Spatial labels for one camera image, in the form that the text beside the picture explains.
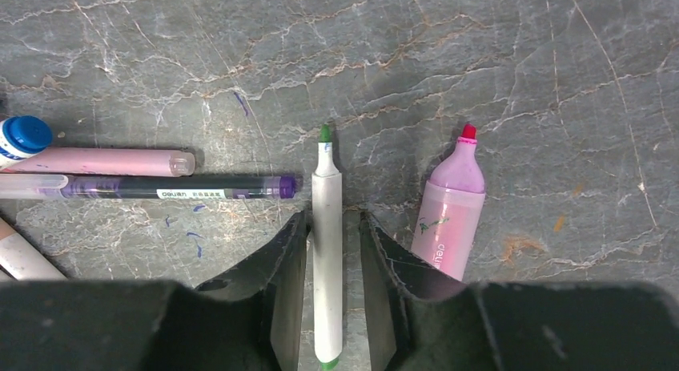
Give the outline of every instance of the marble countertop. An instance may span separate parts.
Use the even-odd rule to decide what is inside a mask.
[[[308,206],[331,122],[338,369],[369,369],[356,211],[408,246],[426,176],[472,122],[488,197],[465,280],[679,294],[678,0],[0,1],[0,112],[45,119],[55,145],[182,148],[199,173],[303,180],[294,200],[0,202],[68,276],[197,285],[229,268]],[[310,301],[302,370],[318,368]]]

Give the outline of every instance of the pink marker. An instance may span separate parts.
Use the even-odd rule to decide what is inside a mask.
[[[153,149],[47,148],[4,172],[85,173],[91,175],[188,176],[193,154]]]
[[[467,124],[455,151],[427,180],[411,248],[417,256],[460,281],[486,196],[475,150],[476,128]]]

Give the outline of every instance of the green marker end plug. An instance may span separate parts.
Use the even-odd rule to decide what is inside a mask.
[[[337,363],[339,363],[339,362],[340,362],[340,357],[336,357],[334,361],[329,361],[328,363],[321,362],[320,369],[322,369],[323,371],[329,371],[331,369],[334,369],[335,366],[337,365]]]
[[[327,124],[320,128],[319,143],[332,143],[330,127]]]

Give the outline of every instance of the pink highlighter tip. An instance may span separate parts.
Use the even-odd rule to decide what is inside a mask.
[[[476,139],[476,128],[471,124],[465,124],[462,129],[462,137],[466,139]]]

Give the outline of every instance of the blue cap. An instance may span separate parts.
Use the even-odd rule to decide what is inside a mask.
[[[19,151],[39,153],[52,143],[52,130],[47,124],[33,116],[19,116],[7,119],[2,127],[7,141]]]

